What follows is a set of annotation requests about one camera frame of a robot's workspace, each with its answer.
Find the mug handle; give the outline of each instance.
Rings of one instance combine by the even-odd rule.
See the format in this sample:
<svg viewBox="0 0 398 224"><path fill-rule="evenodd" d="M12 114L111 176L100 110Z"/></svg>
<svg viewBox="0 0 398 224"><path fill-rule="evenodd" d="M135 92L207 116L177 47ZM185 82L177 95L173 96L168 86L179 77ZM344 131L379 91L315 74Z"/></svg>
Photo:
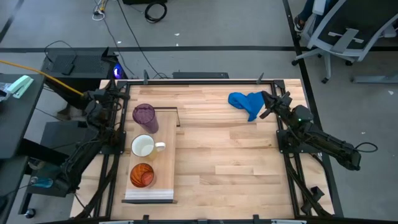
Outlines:
<svg viewBox="0 0 398 224"><path fill-rule="evenodd" d="M157 142L155 143L155 147L157 149L158 152L163 151L166 149L166 143L164 142Z"/></svg>

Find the blue light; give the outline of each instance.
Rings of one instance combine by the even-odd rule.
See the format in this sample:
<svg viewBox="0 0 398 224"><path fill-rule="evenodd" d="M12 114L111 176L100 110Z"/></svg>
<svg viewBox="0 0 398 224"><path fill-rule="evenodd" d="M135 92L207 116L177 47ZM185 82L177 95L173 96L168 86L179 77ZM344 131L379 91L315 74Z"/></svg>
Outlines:
<svg viewBox="0 0 398 224"><path fill-rule="evenodd" d="M123 68L122 66L117 63L113 68L113 77L115 79L122 79L123 78Z"/></svg>

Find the white mug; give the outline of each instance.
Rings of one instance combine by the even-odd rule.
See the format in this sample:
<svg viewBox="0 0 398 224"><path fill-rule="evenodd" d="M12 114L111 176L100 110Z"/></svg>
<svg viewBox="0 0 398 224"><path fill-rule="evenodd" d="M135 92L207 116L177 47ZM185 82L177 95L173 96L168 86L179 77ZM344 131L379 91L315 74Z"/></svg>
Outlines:
<svg viewBox="0 0 398 224"><path fill-rule="evenodd" d="M147 134L137 136L131 143L131 151L138 157L145 157L149 160L156 159L157 153L166 148L166 143L157 142Z"/></svg>

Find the wooden board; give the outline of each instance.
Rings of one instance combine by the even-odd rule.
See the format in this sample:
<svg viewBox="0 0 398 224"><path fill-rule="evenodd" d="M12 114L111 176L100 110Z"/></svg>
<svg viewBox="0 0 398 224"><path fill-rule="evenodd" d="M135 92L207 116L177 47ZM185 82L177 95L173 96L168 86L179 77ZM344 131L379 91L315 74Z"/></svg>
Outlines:
<svg viewBox="0 0 398 224"><path fill-rule="evenodd" d="M166 149L159 152L154 161L148 161L145 157L138 157L130 153L129 171L142 162L152 166L156 176L154 185L146 188L135 187L130 178L127 178L126 184L126 200L144 200L144 199L173 199L174 198L174 166L175 166L175 138L176 138L176 124L177 112L156 112L159 130L155 134L148 134L139 124L132 123L134 128L132 131L126 129L126 144L128 146L135 137L140 134L148 134L154 138L155 142L166 143Z"/></svg>
<svg viewBox="0 0 398 224"><path fill-rule="evenodd" d="M300 80L284 81L293 98L292 107L307 105ZM174 185L178 203L121 203L129 174L127 142L126 153L119 162L111 218L140 220L143 215L150 215L152 220L251 219L253 214L260 218L293 218L284 161L277 149L276 116L248 123L248 114L227 101L233 91L248 94L261 90L271 91L269 85L132 86L126 131L134 129L130 115L140 103L178 107L181 127L177 128ZM333 213L322 166L309 155L300 157L307 187L321 188L325 196L320 204ZM85 172L81 186L93 181L88 178L93 175ZM86 187L79 190L81 198L87 196L86 201L91 192ZM297 195L302 204L299 190ZM81 210L81 206L74 203L72 211L75 209Z"/></svg>

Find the mint green object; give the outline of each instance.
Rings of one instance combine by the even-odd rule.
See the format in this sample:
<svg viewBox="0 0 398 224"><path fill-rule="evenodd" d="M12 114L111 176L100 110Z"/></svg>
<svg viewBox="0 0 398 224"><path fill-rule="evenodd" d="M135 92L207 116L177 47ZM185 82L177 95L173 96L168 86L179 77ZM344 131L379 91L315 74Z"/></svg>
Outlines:
<svg viewBox="0 0 398 224"><path fill-rule="evenodd" d="M18 78L11 86L7 88L7 92L13 94L14 98L19 99L25 91L28 89L30 84L32 84L33 78L24 75L23 77Z"/></svg>

